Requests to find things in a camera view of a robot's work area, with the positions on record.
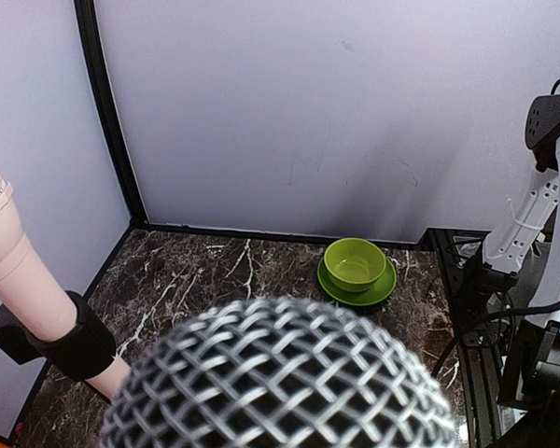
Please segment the green saucer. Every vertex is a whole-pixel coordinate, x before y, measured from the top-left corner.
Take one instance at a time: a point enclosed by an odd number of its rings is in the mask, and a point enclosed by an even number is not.
[[[389,259],[382,276],[367,290],[363,292],[347,292],[339,289],[329,279],[328,268],[322,259],[317,265],[317,280],[319,285],[336,301],[341,301],[351,306],[374,305],[387,299],[396,287],[396,269]]]

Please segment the green bowl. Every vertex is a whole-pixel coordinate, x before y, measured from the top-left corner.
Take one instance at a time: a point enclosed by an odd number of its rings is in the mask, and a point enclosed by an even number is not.
[[[359,238],[338,240],[326,249],[324,263],[330,281],[348,292],[371,287],[385,271],[384,252],[375,244]]]

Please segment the marble tabletop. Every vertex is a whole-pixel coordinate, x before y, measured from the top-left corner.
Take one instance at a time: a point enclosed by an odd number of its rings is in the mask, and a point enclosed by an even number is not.
[[[172,326],[230,301],[291,295],[329,301],[316,281],[324,245],[133,231],[90,297],[114,333],[119,353],[133,363]],[[432,252],[385,249],[397,268],[392,297],[357,310],[433,365],[453,335]],[[455,353],[441,371],[461,446],[466,446],[462,382]],[[97,446],[106,404],[56,369],[23,421],[20,446]]]

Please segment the microphone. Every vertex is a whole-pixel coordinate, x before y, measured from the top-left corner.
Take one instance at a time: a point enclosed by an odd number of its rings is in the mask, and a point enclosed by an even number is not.
[[[0,176],[0,300],[40,342],[62,341],[77,327],[77,307],[32,247],[12,192]],[[107,369],[86,381],[111,398],[128,371],[116,356]]]
[[[235,301],[148,348],[101,446],[454,447],[438,383],[404,345],[329,303]]]

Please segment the white panel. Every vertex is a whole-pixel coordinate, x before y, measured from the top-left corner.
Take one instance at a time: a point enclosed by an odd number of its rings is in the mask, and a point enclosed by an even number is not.
[[[104,1],[152,221],[414,242],[491,229],[560,77],[560,2]]]
[[[72,1],[0,1],[0,174],[37,252],[84,292],[128,226],[91,96]],[[0,351],[7,437],[43,362]]]

